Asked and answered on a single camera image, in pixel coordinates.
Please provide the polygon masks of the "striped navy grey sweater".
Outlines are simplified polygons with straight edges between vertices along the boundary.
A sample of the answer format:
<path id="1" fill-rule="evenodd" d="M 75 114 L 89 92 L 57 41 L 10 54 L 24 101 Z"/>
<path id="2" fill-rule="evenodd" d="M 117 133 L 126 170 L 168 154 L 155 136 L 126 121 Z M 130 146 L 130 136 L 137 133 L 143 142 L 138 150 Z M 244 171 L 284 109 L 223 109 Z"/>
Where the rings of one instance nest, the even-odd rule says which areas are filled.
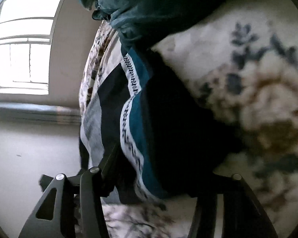
<path id="1" fill-rule="evenodd" d="M 219 123 L 152 51 L 130 49 L 83 115 L 92 164 L 109 154 L 107 204 L 162 203 L 214 188 Z"/>

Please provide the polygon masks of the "left grey-green curtain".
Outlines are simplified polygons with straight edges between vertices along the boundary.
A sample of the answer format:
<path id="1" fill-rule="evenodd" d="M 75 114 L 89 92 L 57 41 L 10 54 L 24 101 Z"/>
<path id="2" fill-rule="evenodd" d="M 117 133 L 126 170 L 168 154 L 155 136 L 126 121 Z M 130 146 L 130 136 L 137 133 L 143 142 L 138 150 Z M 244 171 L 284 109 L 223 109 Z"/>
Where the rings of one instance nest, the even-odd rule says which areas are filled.
<path id="1" fill-rule="evenodd" d="M 79 125 L 81 115 L 78 109 L 63 106 L 0 102 L 0 121 Z"/>

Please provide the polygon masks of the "floral bed blanket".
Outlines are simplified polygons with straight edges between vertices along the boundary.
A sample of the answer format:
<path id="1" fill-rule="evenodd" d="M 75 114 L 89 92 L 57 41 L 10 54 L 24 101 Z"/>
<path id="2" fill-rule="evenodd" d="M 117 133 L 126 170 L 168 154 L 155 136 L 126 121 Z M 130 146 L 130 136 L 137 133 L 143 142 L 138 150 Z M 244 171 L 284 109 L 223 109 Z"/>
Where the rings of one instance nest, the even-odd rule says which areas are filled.
<path id="1" fill-rule="evenodd" d="M 124 57 L 118 32 L 100 22 L 79 90 L 83 115 Z M 204 98 L 220 132 L 214 174 L 239 174 L 277 237 L 298 237 L 298 1 L 230 0 L 190 28 L 148 49 L 160 55 L 195 98 Z M 79 134 L 81 165 L 93 165 Z M 162 203 L 107 204 L 109 237 L 188 237 L 197 196 Z"/>

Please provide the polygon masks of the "window with grille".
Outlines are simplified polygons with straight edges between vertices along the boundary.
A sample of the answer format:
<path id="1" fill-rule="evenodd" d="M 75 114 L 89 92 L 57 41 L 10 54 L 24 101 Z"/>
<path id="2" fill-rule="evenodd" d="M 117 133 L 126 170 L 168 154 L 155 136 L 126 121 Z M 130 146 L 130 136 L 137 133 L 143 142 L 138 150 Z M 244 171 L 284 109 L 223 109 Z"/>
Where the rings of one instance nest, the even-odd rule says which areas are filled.
<path id="1" fill-rule="evenodd" d="M 0 93 L 47 95 L 51 45 L 63 0 L 6 0 L 0 7 Z"/>

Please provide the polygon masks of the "dark teal plush blanket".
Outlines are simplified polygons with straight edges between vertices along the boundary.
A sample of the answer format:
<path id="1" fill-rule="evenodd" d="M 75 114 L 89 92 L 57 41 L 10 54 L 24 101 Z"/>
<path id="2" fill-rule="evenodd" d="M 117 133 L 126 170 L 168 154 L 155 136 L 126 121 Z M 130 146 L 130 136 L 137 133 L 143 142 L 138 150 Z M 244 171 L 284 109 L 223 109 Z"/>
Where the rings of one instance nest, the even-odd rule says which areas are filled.
<path id="1" fill-rule="evenodd" d="M 118 32 L 125 51 L 148 49 L 202 21 L 230 0 L 80 0 Z"/>

